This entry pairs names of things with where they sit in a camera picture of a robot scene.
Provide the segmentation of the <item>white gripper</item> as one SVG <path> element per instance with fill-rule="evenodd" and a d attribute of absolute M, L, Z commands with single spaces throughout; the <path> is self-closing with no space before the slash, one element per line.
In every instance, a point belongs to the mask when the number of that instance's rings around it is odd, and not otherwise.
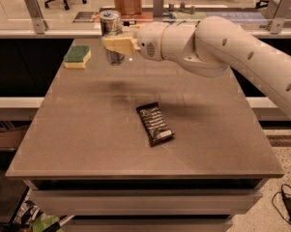
<path fill-rule="evenodd" d="M 162 22 L 151 24 L 135 24 L 123 26 L 123 33 L 136 33 L 137 39 L 132 36 L 108 36 L 102 37 L 102 45 L 105 49 L 132 56 L 136 51 L 148 60 L 162 61 L 161 40 L 167 25 Z"/>

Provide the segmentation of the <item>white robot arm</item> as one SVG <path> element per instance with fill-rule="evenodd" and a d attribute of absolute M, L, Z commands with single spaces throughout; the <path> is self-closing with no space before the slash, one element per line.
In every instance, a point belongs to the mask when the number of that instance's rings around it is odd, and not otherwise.
<path fill-rule="evenodd" d="M 240 25 L 208 16 L 195 25 L 153 22 L 102 38 L 105 49 L 139 52 L 152 61 L 171 61 L 205 77 L 231 67 L 291 119 L 291 56 L 266 44 Z"/>

